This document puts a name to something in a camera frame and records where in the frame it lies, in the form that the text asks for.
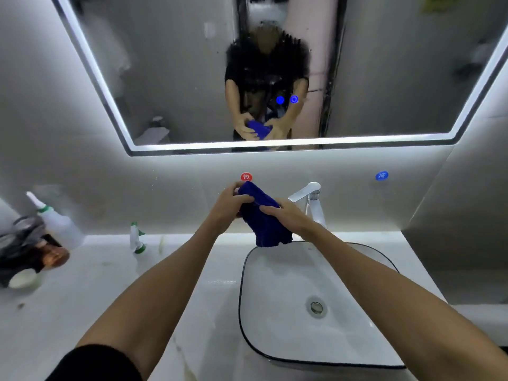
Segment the person's right hand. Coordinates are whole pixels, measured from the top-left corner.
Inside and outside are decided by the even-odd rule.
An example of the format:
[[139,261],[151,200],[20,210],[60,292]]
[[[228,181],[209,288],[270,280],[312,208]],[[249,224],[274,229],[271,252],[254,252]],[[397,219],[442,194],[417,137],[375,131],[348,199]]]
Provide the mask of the person's right hand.
[[304,241],[313,242],[318,236],[325,233],[326,230],[323,226],[306,216],[295,203],[288,199],[276,199],[276,202],[283,211],[279,217],[275,218]]

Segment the person's left hand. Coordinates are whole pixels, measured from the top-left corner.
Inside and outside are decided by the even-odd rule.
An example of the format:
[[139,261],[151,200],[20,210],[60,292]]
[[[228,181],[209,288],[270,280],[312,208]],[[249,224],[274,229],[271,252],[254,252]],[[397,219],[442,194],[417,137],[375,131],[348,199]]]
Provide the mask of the person's left hand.
[[233,201],[233,195],[239,194],[238,190],[246,182],[238,181],[226,187],[220,194],[215,204],[213,205],[208,217],[207,222],[213,226],[213,229],[218,233],[224,233],[232,224],[240,213],[242,205],[236,205]]

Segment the dark blue cloth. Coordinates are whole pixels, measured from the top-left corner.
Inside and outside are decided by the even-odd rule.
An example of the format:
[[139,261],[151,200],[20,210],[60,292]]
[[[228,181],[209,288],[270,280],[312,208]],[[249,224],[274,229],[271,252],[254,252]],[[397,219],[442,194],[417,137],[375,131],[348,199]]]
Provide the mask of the dark blue cloth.
[[246,181],[239,187],[238,195],[248,195],[254,198],[253,202],[241,205],[239,214],[254,232],[257,247],[276,247],[279,244],[289,244],[293,241],[292,232],[285,228],[277,218],[260,211],[260,206],[280,208],[276,200],[265,194],[251,181]]

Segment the person's left forearm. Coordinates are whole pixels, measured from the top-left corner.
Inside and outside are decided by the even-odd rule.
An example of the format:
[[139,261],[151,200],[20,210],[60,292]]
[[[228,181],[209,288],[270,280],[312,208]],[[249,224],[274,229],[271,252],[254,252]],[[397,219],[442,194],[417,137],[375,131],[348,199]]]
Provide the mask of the person's left forearm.
[[134,281],[79,340],[127,355],[143,380],[162,358],[219,235],[231,223],[208,217],[194,235]]

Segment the person's right forearm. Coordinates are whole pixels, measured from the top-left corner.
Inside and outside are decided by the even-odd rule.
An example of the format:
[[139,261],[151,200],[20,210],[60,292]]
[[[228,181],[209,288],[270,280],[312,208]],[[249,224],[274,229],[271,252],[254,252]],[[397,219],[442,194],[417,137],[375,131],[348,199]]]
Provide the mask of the person's right forearm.
[[419,381],[508,381],[508,355],[453,307],[311,222],[300,234],[326,258]]

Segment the white chrome faucet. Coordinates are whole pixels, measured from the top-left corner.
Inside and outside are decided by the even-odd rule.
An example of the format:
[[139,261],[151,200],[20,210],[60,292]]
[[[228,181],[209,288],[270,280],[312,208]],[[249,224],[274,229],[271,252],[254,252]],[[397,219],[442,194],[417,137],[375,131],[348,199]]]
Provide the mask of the white chrome faucet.
[[293,193],[288,200],[296,203],[305,199],[305,215],[327,229],[324,212],[320,202],[321,185],[317,182],[309,182],[301,190]]

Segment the chrome sink drain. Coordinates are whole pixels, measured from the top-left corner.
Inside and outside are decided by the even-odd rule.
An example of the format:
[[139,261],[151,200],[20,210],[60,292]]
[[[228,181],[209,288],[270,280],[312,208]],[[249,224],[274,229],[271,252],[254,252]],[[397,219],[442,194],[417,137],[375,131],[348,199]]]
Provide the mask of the chrome sink drain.
[[315,319],[323,319],[327,316],[327,303],[318,296],[309,296],[305,300],[305,306],[308,314]]

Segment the white black-rimmed sink basin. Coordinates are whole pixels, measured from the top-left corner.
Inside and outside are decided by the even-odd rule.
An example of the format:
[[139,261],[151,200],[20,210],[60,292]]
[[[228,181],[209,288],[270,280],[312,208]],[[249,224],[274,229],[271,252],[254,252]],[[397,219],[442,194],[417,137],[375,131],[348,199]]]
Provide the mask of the white black-rimmed sink basin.
[[[322,298],[327,316],[306,310]],[[329,262],[308,242],[256,247],[244,262],[238,320],[246,343],[283,365],[405,369]]]

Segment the small white green-capped bottle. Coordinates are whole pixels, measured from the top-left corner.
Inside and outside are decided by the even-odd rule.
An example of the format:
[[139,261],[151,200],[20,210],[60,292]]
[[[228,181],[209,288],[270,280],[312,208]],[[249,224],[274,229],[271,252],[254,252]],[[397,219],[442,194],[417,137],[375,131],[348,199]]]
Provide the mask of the small white green-capped bottle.
[[130,250],[136,255],[142,254],[146,249],[146,245],[140,240],[143,235],[145,233],[139,230],[137,222],[132,222],[130,224]]

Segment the large white nozzle bottle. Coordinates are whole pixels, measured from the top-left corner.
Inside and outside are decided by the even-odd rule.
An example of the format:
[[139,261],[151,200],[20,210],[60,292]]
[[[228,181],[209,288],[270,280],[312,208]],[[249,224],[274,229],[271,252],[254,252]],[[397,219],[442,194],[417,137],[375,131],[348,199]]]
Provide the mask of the large white nozzle bottle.
[[67,250],[74,250],[84,243],[85,235],[71,218],[59,214],[53,207],[43,203],[32,192],[27,197],[35,205],[37,214],[42,218],[47,232]]

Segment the brown copper-capped bottle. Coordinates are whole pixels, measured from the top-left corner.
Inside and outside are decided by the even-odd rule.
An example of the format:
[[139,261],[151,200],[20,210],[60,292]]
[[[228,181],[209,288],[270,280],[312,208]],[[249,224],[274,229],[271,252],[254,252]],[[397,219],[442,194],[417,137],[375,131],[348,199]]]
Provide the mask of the brown copper-capped bottle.
[[70,252],[62,247],[50,234],[43,235],[41,240],[35,244],[35,248],[41,254],[44,270],[61,267],[71,256]]

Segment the black sleeve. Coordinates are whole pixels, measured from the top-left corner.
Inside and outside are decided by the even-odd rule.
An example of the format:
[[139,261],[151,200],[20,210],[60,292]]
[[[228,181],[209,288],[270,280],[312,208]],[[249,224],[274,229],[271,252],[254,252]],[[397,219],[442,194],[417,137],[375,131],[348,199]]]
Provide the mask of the black sleeve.
[[143,381],[141,373],[123,352],[89,344],[68,352],[45,381]]

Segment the black hair dryer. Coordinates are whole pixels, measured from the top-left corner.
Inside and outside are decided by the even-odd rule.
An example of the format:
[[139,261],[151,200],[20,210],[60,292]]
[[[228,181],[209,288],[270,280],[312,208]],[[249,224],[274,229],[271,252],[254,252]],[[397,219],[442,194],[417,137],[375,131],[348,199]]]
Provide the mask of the black hair dryer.
[[18,218],[6,234],[0,235],[0,287],[8,288],[15,275],[25,270],[39,274],[49,247],[45,224],[39,216]]

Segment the lit-edge wall mirror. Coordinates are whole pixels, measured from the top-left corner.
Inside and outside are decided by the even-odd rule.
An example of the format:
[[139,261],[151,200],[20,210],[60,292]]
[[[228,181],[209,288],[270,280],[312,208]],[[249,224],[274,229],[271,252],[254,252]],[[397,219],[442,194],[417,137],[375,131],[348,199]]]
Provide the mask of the lit-edge wall mirror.
[[131,155],[454,143],[508,0],[51,0]]

